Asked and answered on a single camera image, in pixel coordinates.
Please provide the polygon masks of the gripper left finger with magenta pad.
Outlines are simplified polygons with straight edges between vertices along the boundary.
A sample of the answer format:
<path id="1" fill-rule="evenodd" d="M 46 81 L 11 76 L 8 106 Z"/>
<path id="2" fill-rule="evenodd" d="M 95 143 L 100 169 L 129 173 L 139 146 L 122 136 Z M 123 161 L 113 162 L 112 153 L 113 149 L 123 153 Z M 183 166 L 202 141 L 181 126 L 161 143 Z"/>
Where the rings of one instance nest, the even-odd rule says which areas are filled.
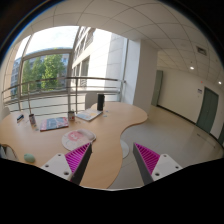
<path id="1" fill-rule="evenodd" d="M 66 154 L 56 154 L 42 166 L 42 169 L 79 185 L 91 154 L 92 144 L 87 143 Z"/>

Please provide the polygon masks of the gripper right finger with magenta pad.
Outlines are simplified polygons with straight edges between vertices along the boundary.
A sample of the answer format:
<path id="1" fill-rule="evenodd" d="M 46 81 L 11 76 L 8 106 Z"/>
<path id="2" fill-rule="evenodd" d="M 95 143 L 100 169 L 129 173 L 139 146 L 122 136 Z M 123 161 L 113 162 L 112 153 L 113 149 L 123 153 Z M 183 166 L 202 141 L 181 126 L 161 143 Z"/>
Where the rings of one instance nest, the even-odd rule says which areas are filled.
<path id="1" fill-rule="evenodd" d="M 133 154 L 145 185 L 182 169 L 168 154 L 158 154 L 138 143 L 133 144 Z"/>

